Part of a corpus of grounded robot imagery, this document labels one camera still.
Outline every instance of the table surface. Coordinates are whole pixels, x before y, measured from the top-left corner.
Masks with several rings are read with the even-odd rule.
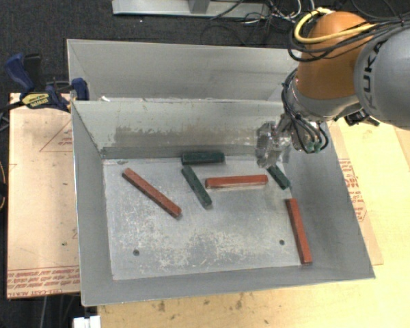
[[[383,254],[376,279],[100,306],[102,326],[410,327],[409,134],[340,129]]]

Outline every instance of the bin floor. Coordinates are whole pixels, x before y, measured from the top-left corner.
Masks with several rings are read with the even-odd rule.
[[[173,218],[122,177],[130,168],[182,209]],[[104,160],[113,279],[210,273],[299,265],[282,191],[252,156],[193,165],[206,178],[266,174],[261,187],[208,190],[204,209],[181,173],[180,159]]]

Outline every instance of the metal base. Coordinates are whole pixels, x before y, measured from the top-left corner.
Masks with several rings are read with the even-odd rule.
[[[161,15],[214,17],[230,9],[235,3],[211,1],[205,13],[192,13],[189,0],[113,0],[112,8],[115,15]],[[267,10],[262,3],[241,3],[225,18],[245,18],[248,14],[262,14]]]

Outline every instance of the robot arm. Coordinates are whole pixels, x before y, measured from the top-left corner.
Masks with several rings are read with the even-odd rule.
[[[316,20],[307,38],[301,24]],[[299,65],[283,84],[279,123],[258,129],[256,156],[274,165],[290,146],[317,153],[328,144],[325,122],[375,119],[410,130],[410,18],[369,23],[350,12],[319,9],[302,18],[290,45],[304,43]]]

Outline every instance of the gray metal tray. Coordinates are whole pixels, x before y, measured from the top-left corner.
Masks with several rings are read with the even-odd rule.
[[[72,106],[81,294],[84,305],[262,290],[374,277],[333,146],[290,153],[292,182],[213,191],[204,210],[180,173],[180,155],[218,150],[215,174],[264,172],[255,130],[278,102],[119,100]],[[184,208],[179,220],[127,183],[130,167]],[[301,266],[284,208],[297,198],[313,264]]]

